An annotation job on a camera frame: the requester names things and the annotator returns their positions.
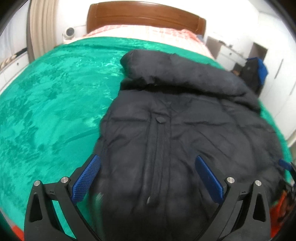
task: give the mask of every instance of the green blanket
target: green blanket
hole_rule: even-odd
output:
[[[124,77],[119,60],[132,49],[177,53],[221,68],[214,60],[184,49],[113,37],[61,45],[30,64],[0,95],[0,208],[19,227],[23,228],[33,182],[70,176],[91,154],[99,122]],[[262,117],[273,121],[265,109]],[[283,150],[288,150],[280,140]],[[290,154],[284,154],[291,161]],[[55,207],[63,217],[58,204]],[[85,201],[79,208],[89,220]],[[66,221],[61,223],[71,234]]]

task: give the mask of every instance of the wooden headboard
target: wooden headboard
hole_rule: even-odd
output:
[[[206,21],[193,13],[156,3],[112,1],[90,6],[87,33],[105,25],[116,24],[188,29],[195,34],[204,35]]]

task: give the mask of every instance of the cabinet handle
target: cabinet handle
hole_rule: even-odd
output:
[[[281,65],[283,64],[283,61],[284,61],[284,59],[281,60],[281,63],[279,64],[279,68],[278,68],[278,71],[276,72],[276,75],[275,75],[274,79],[277,78],[277,75],[279,74],[279,71],[281,69]]]
[[[292,87],[291,92],[290,92],[289,95],[291,95],[291,94],[293,93],[293,91],[294,91],[294,89],[295,89],[295,86],[296,86],[296,81],[294,82],[294,85],[293,85],[293,87]]]

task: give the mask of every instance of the jacket zipper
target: jacket zipper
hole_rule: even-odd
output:
[[[147,205],[153,206],[159,202],[162,172],[163,172],[163,158],[165,150],[165,123],[163,117],[156,117],[157,122],[157,139],[155,148],[155,157],[152,170],[152,182],[150,196],[147,199]]]

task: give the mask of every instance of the pink bedsheet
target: pink bedsheet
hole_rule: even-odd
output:
[[[190,50],[213,59],[207,46],[187,29],[176,30],[142,25],[107,25],[90,32],[82,38],[68,40],[65,43],[68,44],[90,37],[121,37],[158,42]]]

